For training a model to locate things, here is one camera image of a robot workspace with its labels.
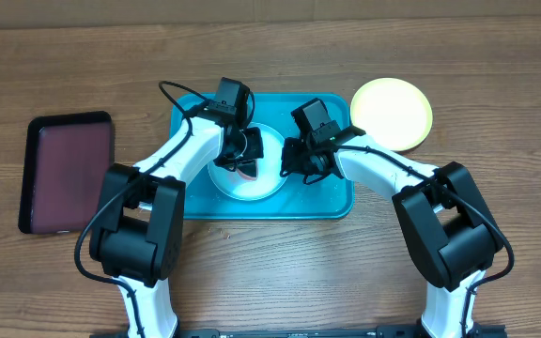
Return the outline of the light blue plate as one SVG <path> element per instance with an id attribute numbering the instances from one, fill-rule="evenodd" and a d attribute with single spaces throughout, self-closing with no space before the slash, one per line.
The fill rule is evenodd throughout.
<path id="1" fill-rule="evenodd" d="M 261 159 L 256 160 L 256 177 L 248 177 L 241 171 L 229 172 L 213 162 L 208 165 L 209 176 L 214 185 L 229 197 L 241 201 L 266 198 L 277 192 L 286 182 L 286 178 L 280 176 L 284 137 L 265 124 L 254 123 L 253 127 L 260 129 L 264 154 Z"/>

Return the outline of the yellow-green plate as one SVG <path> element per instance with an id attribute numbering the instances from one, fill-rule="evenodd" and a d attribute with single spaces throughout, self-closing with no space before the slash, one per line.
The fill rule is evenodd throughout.
<path id="1" fill-rule="evenodd" d="M 426 139 L 433 112 L 426 95 L 415 85 L 396 78 L 378 78 L 356 91 L 350 119 L 379 145 L 406 152 Z"/>

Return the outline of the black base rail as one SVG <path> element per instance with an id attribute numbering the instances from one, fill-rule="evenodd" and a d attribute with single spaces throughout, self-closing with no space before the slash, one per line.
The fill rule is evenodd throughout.
<path id="1" fill-rule="evenodd" d="M 91 334 L 91 338 L 128 338 L 128 333 L 116 332 Z M 251 331 L 218 331 L 182 330 L 174 337 L 180 338 L 421 338 L 429 337 L 420 324 L 377 326 L 368 330 L 334 329 L 334 330 L 251 330 Z M 475 324 L 471 338 L 506 338 L 505 326 L 481 326 Z"/>

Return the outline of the black tray with maroon inside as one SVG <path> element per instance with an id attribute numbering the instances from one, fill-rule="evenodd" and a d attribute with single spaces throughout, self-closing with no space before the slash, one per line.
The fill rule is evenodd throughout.
<path id="1" fill-rule="evenodd" d="M 38 235 L 84 229 L 114 162 L 114 139 L 104 111 L 34 118 L 27 128 L 18 229 Z"/>

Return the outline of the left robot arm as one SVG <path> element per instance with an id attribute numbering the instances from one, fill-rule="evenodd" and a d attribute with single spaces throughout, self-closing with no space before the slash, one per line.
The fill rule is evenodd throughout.
<path id="1" fill-rule="evenodd" d="M 98 210 L 77 239 L 74 262 L 85 277 L 120 289 L 129 319 L 125 336 L 180 335 L 168 277 L 180 252 L 186 189 L 210 163 L 257 178 L 263 142 L 250 125 L 254 110 L 251 89 L 222 78 L 213 98 L 179 110 L 179 129 L 157 151 L 105 173 Z"/>

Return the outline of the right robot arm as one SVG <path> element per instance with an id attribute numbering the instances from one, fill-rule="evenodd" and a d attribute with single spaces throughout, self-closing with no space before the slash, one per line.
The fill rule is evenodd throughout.
<path id="1" fill-rule="evenodd" d="M 285 141 L 282 176 L 302 174 L 306 185 L 336 176 L 392 201 L 410 258 L 427 282 L 418 323 L 377 328 L 376 336 L 506 336 L 503 326 L 472 319 L 478 287 L 506 276 L 515 256 L 468 169 L 455 161 L 412 161 L 360 128 L 342 129 L 319 98 L 291 115 L 300 135 Z"/>

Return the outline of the green and red sponge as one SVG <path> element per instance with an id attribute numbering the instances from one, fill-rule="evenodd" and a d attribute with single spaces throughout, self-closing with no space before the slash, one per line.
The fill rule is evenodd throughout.
<path id="1" fill-rule="evenodd" d="M 238 163 L 236 166 L 236 173 L 245 180 L 257 180 L 258 171 L 256 161 Z"/>

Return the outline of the teal plastic tray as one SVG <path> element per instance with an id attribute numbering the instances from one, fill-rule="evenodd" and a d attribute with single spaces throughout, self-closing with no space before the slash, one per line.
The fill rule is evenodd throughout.
<path id="1" fill-rule="evenodd" d="M 333 93 L 256 93 L 254 98 L 254 117 L 250 126 L 265 124 L 284 139 L 300 135 L 291 112 L 314 98 L 325 103 L 330 118 L 340 128 L 350 125 L 348 104 Z M 338 219 L 353 207 L 354 184 L 336 176 L 305 185 L 302 175 L 291 174 L 277 192 L 266 198 L 255 201 L 234 199 L 211 181 L 209 164 L 186 188 L 186 220 Z"/>

